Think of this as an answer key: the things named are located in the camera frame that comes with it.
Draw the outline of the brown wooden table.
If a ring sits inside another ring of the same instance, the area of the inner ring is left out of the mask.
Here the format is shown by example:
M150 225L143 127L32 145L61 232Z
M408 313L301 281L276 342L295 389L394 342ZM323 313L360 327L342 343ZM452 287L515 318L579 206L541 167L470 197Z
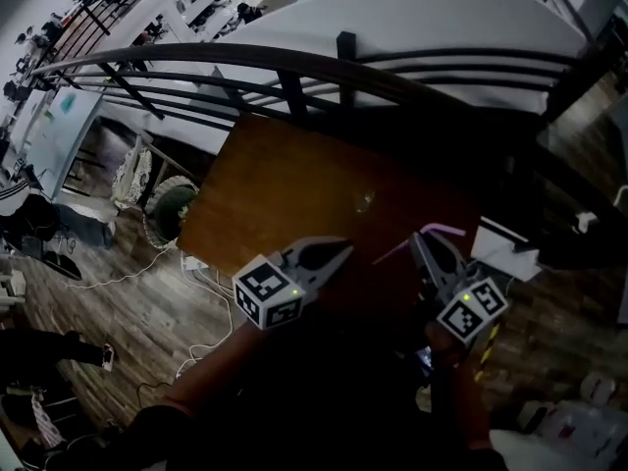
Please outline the brown wooden table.
M375 192L366 213L354 193ZM241 116L184 220L178 245L231 276L259 254L307 236L340 236L354 249L322 302L349 322L389 323L418 289L404 258L373 262L429 223L466 231L468 252L480 200L453 158L397 132L330 136Z

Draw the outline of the person's left forearm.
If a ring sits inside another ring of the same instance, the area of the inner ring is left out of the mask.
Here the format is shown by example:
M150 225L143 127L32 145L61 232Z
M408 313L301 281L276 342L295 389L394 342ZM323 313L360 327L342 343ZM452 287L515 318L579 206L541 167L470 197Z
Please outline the person's left forearm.
M199 415L236 386L272 335L249 322L241 325L175 380L159 404Z

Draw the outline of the black metal railing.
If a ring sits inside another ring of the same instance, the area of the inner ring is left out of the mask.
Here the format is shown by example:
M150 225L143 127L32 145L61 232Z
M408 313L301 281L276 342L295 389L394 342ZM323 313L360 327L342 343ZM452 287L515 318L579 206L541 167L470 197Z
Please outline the black metal railing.
M482 199L577 205L618 214L584 177L536 141L594 71L590 58L504 48L441 48L333 58L230 43L163 44L80 56L32 71L41 82L101 87L155 116L216 127L233 112L347 134L380 111L416 112L450 132L457 154L480 162L469 175Z

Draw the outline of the clear plastic storage box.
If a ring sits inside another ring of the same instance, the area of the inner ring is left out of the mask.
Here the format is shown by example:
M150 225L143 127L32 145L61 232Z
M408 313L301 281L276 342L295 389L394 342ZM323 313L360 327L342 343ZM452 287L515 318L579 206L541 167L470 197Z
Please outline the clear plastic storage box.
M517 425L557 451L574 471L610 471L628 457L628 412L612 405L618 391L614 379L591 372L575 398L526 402Z

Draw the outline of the purple straw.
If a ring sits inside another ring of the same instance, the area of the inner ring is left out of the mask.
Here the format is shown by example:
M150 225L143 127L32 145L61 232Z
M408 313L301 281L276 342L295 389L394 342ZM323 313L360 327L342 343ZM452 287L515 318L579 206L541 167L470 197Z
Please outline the purple straw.
M462 229L459 229L459 228L455 228L455 227L452 227L452 226L448 226L448 225L445 225L445 224L440 224L440 223L429 223L429 224L423 226L420 229L419 234L425 234L425 233L444 233L444 234L450 234L450 235L453 235L453 236L466 236L466 231L465 230L462 230ZM410 242L410 239L407 239L407 240L403 241L402 243L400 243L399 245L397 245L396 247L394 247L393 249L391 249L387 253L383 254L378 259L376 259L373 262L373 265L376 265L376 264L384 261L388 257L392 256L393 254L399 252L402 248L406 247L409 244L409 242Z

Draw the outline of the white table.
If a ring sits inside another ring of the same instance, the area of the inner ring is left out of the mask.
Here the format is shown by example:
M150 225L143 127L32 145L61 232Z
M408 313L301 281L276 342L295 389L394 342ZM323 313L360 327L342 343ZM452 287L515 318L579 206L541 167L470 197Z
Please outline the white table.
M55 199L61 192L79 149L99 114L99 92L64 86L58 91L34 90L26 100L9 134L15 160L33 167L44 193Z

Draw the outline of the person's right forearm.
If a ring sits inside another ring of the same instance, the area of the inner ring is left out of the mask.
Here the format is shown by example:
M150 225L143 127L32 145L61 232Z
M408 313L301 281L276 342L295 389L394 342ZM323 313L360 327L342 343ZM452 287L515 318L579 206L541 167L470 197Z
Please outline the person's right forearm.
M465 359L464 344L438 322L429 322L425 335L432 351L432 411L454 429L467 448L492 448L489 413Z

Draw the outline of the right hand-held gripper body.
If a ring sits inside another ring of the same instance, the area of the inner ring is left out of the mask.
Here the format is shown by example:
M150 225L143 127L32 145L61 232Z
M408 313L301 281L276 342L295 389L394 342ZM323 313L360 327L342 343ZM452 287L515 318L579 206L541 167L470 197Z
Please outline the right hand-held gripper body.
M469 344L508 308L505 285L495 272L473 265L439 289L435 321L464 344Z

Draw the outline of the distant black railing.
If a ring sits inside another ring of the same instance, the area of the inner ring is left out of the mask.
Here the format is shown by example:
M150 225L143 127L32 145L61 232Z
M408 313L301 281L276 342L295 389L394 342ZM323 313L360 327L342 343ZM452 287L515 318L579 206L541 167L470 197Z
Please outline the distant black railing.
M74 8L36 53L31 65L38 68L89 53L140 1L73 0Z

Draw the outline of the patterned folding chair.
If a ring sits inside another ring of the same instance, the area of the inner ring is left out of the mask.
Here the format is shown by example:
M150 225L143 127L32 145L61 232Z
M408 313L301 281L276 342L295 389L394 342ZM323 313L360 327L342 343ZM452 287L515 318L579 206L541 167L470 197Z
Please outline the patterned folding chair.
M119 209L139 208L138 201L147 190L150 179L151 153L161 158L164 166L174 167L187 178L193 179L191 172L138 134L133 149L126 154L112 184L111 200Z

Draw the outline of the person's black shirt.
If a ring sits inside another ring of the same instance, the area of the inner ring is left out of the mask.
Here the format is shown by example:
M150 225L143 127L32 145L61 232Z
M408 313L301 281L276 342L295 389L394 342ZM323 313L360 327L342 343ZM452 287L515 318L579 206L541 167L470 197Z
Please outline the person's black shirt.
M416 371L390 348L319 316L272 331L244 376L189 417L141 410L102 471L507 471L415 400Z

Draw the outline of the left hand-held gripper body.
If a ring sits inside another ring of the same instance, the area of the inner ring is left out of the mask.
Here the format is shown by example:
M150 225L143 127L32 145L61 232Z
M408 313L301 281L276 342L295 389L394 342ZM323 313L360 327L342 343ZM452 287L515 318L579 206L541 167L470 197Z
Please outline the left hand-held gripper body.
M315 242L294 242L283 251L259 254L233 277L235 304L260 330L269 330L301 317L320 290L317 269L306 269L307 249Z

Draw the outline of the woven basket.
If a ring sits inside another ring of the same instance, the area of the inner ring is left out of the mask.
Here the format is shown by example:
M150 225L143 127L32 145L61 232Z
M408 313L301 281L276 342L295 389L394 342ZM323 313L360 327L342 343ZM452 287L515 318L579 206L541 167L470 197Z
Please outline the woven basket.
M143 209L143 227L148 242L163 250L174 246L182 231L188 209L199 189L185 176L159 183Z

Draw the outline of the yellow black striped tape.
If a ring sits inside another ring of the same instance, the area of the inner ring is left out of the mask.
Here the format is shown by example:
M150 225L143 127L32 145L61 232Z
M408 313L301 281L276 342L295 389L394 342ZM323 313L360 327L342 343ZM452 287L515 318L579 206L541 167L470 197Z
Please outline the yellow black striped tape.
M499 333L500 327L501 327L501 320L496 320L494 325L492 326L489 338L487 340L484 351L480 358L479 366L475 373L474 379L476 383L479 383L484 375L484 372L485 372L488 360L492 354L492 350L495 345L497 334Z

